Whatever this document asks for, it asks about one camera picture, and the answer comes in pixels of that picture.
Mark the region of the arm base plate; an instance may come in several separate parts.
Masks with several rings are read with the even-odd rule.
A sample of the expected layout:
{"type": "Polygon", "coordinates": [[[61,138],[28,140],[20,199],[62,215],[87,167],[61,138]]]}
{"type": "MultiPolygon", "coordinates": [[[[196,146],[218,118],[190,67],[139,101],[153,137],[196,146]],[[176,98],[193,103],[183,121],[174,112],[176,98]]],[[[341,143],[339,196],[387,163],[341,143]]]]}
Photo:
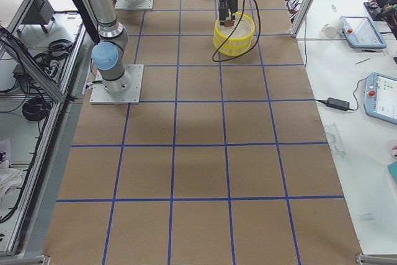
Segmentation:
{"type": "Polygon", "coordinates": [[[119,80],[103,81],[99,71],[96,74],[98,84],[92,85],[91,104],[138,104],[144,65],[124,65],[125,73],[119,80]]]}
{"type": "Polygon", "coordinates": [[[119,11],[147,11],[153,9],[154,0],[117,0],[115,9],[119,11]]]}

